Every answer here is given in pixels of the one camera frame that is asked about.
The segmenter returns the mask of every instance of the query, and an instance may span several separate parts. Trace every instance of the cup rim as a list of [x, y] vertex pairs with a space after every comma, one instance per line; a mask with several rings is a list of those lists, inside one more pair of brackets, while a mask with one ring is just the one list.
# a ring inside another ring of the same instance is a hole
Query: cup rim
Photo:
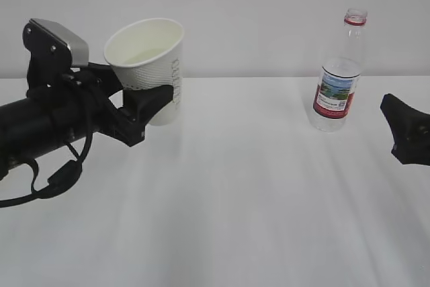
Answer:
[[[111, 63], [111, 62], [108, 60], [108, 58], [106, 57], [106, 49], [107, 49], [107, 48], [108, 48], [108, 46], [112, 43], [112, 41], [114, 40], [114, 38], [115, 38], [117, 35], [121, 34], [124, 30], [127, 30], [128, 28], [131, 28], [131, 27], [133, 27], [133, 26], [135, 26], [135, 25], [138, 25], [138, 24], [141, 24], [141, 23], [144, 23], [144, 22], [150, 22], [150, 21], [153, 21], [153, 20], [165, 20], [165, 21], [168, 21], [168, 22], [172, 22], [172, 23], [174, 23], [174, 24], [177, 24], [177, 25], [181, 28], [181, 31], [182, 31], [182, 33], [181, 33], [181, 37], [179, 37], [178, 41], [176, 41], [176, 43], [174, 43], [174, 45], [172, 45], [172, 47], [170, 47], [169, 49], [165, 50], [164, 52], [162, 52], [162, 53], [160, 53], [160, 54], [158, 54], [158, 55], [156, 55], [156, 56], [154, 56], [154, 57], [152, 57], [152, 58], [150, 58], [150, 59], [148, 59], [148, 60], [144, 60], [144, 61], [139, 62], [139, 63], [134, 63], [134, 64], [114, 64], [114, 63]], [[159, 58], [161, 58], [161, 57], [165, 56], [167, 53], [171, 52], [173, 49], [175, 49], [175, 48], [176, 48], [176, 46], [178, 46], [178, 45], [182, 42], [184, 35], [185, 35], [185, 30], [184, 30], [183, 26], [182, 26], [179, 22], [175, 21], [174, 19], [170, 19], [170, 18], [161, 18], [161, 17], [160, 17], [160, 18], [147, 18], [147, 19], [142, 19], [142, 20], [139, 20], [139, 21], [137, 21], [137, 22], [131, 23], [131, 24], [127, 25], [127, 26], [124, 26], [123, 28], [121, 28], [120, 30], [118, 30], [114, 35], [112, 35], [112, 36], [109, 38], [109, 40], [107, 40], [107, 42], [106, 42], [106, 44], [105, 44], [105, 47], [104, 47], [104, 50], [103, 50], [103, 56], [104, 56], [105, 61], [106, 61], [109, 65], [112, 65], [112, 66], [114, 66], [114, 67], [126, 67], [126, 68], [140, 67], [140, 66], [142, 66], [142, 65], [146, 65], [146, 64], [152, 63], [152, 62], [154, 62], [155, 60], [158, 60]]]

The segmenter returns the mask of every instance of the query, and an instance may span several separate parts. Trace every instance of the white tablecloth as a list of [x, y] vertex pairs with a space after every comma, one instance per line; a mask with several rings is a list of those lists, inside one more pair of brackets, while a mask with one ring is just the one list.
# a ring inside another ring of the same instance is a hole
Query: white tablecloth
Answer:
[[[0, 104], [25, 88], [0, 80]], [[186, 79], [180, 119], [137, 147], [96, 134], [73, 189], [0, 210], [0, 284], [430, 286], [430, 168], [390, 154], [379, 108], [391, 92], [430, 112], [430, 77], [362, 78], [334, 134], [308, 123], [315, 89]], [[42, 157], [38, 187], [69, 157]], [[13, 170], [0, 198], [31, 174]]]

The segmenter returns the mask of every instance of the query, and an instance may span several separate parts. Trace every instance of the paper cup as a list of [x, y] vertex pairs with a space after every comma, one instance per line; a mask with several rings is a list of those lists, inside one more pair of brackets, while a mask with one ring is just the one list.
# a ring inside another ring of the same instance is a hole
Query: paper cup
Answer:
[[153, 126], [169, 124], [179, 114], [183, 35], [181, 24], [172, 19], [145, 19], [116, 32], [105, 46], [106, 62], [124, 89], [173, 86], [173, 101], [149, 122]]

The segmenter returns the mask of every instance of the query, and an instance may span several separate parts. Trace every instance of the white wall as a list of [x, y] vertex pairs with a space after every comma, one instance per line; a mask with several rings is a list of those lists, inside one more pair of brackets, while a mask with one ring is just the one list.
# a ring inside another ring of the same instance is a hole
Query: white wall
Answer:
[[0, 0], [0, 76], [25, 75], [21, 32], [31, 17], [72, 29], [103, 62], [117, 29], [160, 16], [187, 30], [187, 76], [315, 75], [351, 6], [370, 13], [368, 74], [430, 74], [429, 0]]

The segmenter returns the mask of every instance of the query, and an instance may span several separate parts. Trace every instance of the water bottle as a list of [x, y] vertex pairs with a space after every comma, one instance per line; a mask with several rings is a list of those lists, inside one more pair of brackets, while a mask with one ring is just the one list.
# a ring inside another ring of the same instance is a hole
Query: water bottle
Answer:
[[364, 10], [348, 9], [341, 51], [322, 66], [310, 115], [310, 123], [319, 130], [334, 132], [345, 124], [362, 72], [367, 16]]

